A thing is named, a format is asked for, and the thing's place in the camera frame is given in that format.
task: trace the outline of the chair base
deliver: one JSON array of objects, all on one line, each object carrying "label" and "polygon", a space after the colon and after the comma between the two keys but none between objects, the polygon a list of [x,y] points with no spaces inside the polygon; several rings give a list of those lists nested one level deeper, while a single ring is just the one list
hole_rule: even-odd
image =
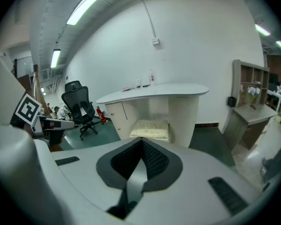
[{"label": "chair base", "polygon": [[98,132],[95,130],[95,124],[98,124],[98,123],[101,123],[101,121],[99,122],[90,122],[90,123],[87,123],[87,124],[84,124],[82,128],[80,128],[80,139],[81,141],[83,141],[83,138],[82,138],[82,135],[88,130],[88,129],[91,129],[94,131],[94,133],[97,135]]}]

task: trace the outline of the cabinet door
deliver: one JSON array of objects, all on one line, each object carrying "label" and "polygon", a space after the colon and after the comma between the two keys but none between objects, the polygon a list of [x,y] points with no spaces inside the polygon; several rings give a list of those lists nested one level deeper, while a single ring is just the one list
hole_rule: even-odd
[{"label": "cabinet door", "polygon": [[129,138],[131,131],[127,130],[128,121],[122,102],[106,104],[105,106],[120,139],[124,140]]}]

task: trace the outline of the black mesh office chair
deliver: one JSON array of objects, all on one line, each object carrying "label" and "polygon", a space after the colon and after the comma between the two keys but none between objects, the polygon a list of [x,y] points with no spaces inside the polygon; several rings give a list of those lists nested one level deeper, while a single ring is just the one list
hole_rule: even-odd
[{"label": "black mesh office chair", "polygon": [[65,85],[65,92],[69,92],[69,91],[72,91],[74,89],[81,88],[81,87],[82,87],[82,85],[81,85],[80,81],[68,82]]},{"label": "black mesh office chair", "polygon": [[80,87],[71,91],[65,92],[61,95],[62,100],[72,113],[75,124],[83,124],[80,128],[80,139],[83,140],[82,135],[90,128],[97,135],[95,124],[101,123],[93,122],[95,109],[92,102],[89,102],[89,90],[87,87]]}]

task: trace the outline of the black and white square marker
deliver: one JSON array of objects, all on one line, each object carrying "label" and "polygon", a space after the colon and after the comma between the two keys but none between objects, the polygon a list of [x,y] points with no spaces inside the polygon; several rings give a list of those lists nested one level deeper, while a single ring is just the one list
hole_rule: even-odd
[{"label": "black and white square marker", "polygon": [[15,114],[33,126],[41,107],[42,105],[38,101],[26,94],[15,111]]}]

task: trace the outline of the small white bottle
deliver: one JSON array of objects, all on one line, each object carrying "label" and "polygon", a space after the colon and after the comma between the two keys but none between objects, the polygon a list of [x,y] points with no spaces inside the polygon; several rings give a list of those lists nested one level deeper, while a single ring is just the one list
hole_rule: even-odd
[{"label": "small white bottle", "polygon": [[151,69],[149,70],[149,82],[150,82],[150,86],[155,85],[154,75],[153,75]]}]

